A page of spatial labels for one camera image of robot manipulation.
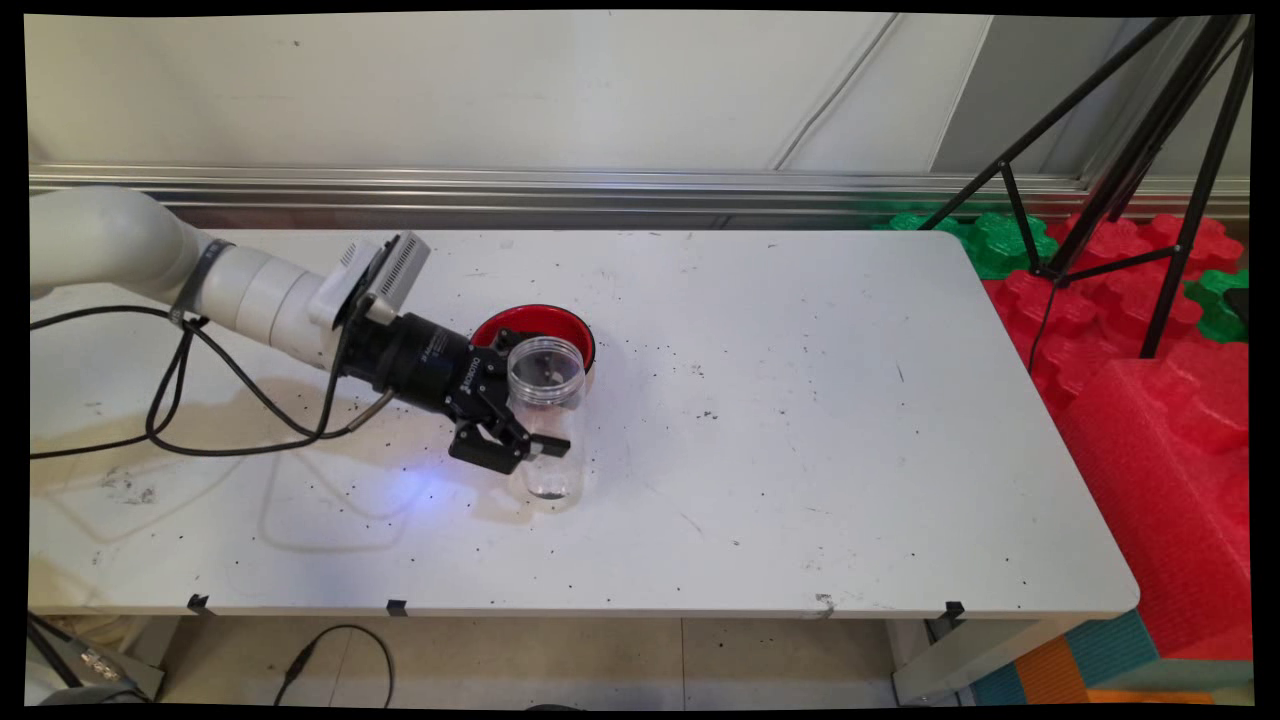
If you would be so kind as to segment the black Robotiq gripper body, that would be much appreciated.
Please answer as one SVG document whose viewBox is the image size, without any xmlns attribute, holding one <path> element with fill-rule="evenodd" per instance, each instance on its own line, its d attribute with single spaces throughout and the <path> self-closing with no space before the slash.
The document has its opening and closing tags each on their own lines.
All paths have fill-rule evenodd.
<svg viewBox="0 0 1280 720">
<path fill-rule="evenodd" d="M 348 377 L 453 421 L 503 421 L 506 369 L 504 352 L 413 314 L 346 327 Z"/>
</svg>

